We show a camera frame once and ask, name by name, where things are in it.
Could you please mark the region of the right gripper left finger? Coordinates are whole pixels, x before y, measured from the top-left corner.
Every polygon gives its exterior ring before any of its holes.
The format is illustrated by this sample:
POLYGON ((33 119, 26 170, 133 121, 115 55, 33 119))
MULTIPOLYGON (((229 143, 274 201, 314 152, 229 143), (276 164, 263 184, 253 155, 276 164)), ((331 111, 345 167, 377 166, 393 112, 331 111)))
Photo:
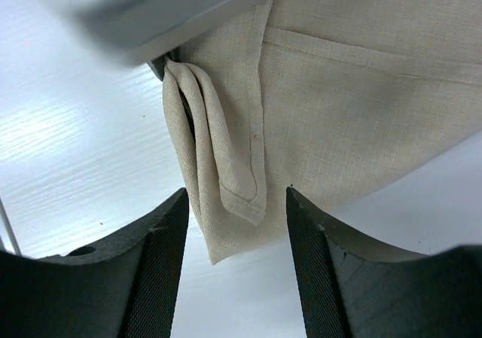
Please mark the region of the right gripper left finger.
POLYGON ((71 253, 1 254, 3 337, 168 337, 188 229, 188 193, 71 253))

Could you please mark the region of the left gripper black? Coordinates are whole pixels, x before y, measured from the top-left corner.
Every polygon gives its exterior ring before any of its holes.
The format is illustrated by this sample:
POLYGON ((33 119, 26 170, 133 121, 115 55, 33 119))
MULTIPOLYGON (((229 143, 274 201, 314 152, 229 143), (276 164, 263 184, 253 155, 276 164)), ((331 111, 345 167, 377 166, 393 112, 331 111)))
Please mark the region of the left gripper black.
POLYGON ((166 63, 168 61, 174 61, 178 62, 179 61, 179 56, 180 56, 180 50, 171 50, 167 53, 165 53, 162 56, 159 56, 153 60, 147 61, 147 65, 149 68, 152 70, 152 72, 155 74, 155 76, 160 80, 164 80, 164 70, 166 67, 166 63))

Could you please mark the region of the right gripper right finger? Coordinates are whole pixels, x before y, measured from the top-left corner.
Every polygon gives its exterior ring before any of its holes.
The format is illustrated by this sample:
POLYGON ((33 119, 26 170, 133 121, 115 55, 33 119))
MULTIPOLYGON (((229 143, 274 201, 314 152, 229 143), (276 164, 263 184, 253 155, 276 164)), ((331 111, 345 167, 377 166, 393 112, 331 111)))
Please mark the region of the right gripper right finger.
POLYGON ((286 215, 308 337, 479 337, 481 248, 381 242, 292 187, 286 215))

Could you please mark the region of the beige cloth napkin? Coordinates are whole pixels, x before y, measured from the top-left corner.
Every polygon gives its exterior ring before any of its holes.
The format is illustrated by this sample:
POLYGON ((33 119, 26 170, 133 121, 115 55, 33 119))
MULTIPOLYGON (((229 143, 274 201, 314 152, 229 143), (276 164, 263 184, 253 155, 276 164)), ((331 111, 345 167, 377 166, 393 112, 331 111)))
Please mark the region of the beige cloth napkin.
POLYGON ((481 0, 265 0, 167 60, 163 108, 218 263, 481 126, 481 0))

